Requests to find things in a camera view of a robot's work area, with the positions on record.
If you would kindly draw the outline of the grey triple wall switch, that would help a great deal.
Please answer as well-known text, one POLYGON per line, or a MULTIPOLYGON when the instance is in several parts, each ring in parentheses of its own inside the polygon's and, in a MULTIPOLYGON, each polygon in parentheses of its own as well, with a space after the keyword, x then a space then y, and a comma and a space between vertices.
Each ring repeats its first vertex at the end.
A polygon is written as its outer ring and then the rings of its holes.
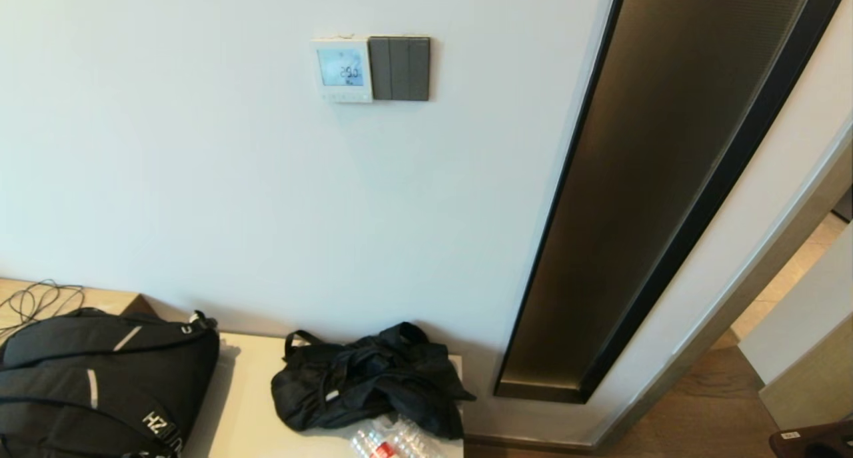
POLYGON ((430 100, 429 36, 374 35, 367 44, 374 100, 430 100))

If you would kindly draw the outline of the black backpack with white print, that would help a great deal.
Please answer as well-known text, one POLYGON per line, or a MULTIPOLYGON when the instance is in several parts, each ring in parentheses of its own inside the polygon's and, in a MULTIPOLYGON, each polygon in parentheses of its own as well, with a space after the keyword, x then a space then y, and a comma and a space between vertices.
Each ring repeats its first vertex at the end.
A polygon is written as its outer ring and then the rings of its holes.
POLYGON ((182 458, 220 349, 200 311, 28 325, 0 345, 0 458, 182 458))

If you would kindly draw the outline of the grey-brown door frame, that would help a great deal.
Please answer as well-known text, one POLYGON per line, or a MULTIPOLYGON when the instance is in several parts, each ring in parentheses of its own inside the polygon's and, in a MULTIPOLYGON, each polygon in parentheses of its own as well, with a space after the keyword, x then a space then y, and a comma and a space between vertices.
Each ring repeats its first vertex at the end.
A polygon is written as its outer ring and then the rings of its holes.
POLYGON ((853 185, 853 115, 847 118, 834 145, 801 194, 781 215, 776 227, 744 265, 712 309, 676 348, 665 367, 601 434, 591 452, 606 455, 650 412, 710 348, 741 313, 770 284, 787 261, 853 185))

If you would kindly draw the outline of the white low cabinet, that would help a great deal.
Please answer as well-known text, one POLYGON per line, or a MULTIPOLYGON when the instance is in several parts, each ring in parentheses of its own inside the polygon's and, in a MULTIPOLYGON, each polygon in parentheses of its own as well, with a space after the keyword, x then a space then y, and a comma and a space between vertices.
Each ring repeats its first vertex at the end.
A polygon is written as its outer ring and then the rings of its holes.
MULTIPOLYGON (((349 439, 372 419, 299 433, 275 413, 271 379, 285 365, 286 337, 223 333, 217 368, 182 458, 358 458, 349 439)), ((462 381, 460 357, 450 358, 462 381)), ((428 434, 448 458, 464 458, 464 437, 428 434)))

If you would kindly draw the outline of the crumpled black fabric bag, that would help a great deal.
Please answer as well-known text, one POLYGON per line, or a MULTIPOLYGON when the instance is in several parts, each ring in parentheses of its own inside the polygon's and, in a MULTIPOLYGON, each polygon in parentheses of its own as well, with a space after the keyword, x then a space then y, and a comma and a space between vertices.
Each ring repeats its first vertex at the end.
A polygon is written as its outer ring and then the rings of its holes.
POLYGON ((341 429, 396 413, 439 439, 463 439, 464 386, 446 345, 403 321, 350 343, 308 331, 285 339, 284 367, 271 379, 278 418, 293 431, 341 429))

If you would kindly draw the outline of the beige wooden door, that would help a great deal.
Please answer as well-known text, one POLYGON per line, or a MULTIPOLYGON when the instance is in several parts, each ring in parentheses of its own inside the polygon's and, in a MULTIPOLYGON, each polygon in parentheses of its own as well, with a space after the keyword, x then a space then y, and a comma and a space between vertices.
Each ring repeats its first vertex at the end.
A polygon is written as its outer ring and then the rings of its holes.
POLYGON ((780 429, 853 415, 853 222, 739 347, 780 429))

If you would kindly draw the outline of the clear bottle pack red label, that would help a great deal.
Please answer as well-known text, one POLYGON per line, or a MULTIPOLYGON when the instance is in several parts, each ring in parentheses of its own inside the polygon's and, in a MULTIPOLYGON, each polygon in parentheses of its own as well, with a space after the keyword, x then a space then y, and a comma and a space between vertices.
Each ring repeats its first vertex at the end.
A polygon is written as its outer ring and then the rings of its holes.
POLYGON ((349 443, 358 458, 448 458, 435 439, 401 415, 365 422, 349 443))

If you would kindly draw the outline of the white wall thermostat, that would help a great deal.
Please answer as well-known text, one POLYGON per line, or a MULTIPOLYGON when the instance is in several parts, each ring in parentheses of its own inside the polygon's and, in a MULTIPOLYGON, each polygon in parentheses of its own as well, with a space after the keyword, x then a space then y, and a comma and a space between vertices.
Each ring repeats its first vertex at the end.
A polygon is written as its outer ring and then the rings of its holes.
POLYGON ((329 37, 310 41, 318 91, 331 103, 371 103, 374 88, 371 54, 365 37, 329 37))

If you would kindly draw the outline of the light wooden desk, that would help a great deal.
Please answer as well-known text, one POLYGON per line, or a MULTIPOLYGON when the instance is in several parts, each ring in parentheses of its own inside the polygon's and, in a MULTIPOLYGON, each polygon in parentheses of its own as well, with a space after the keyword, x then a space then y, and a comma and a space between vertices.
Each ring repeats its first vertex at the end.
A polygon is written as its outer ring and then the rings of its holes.
POLYGON ((107 313, 157 312, 138 292, 101 290, 82 285, 45 281, 0 279, 0 323, 18 323, 25 317, 46 319, 78 308, 97 308, 107 313))

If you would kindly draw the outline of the dark object with white label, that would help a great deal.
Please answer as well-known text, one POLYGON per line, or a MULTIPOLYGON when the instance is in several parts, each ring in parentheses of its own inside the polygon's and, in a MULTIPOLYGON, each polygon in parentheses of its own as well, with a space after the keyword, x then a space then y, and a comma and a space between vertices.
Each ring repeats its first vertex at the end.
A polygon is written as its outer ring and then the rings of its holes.
POLYGON ((783 430, 768 443, 777 458, 853 458, 853 421, 783 430))

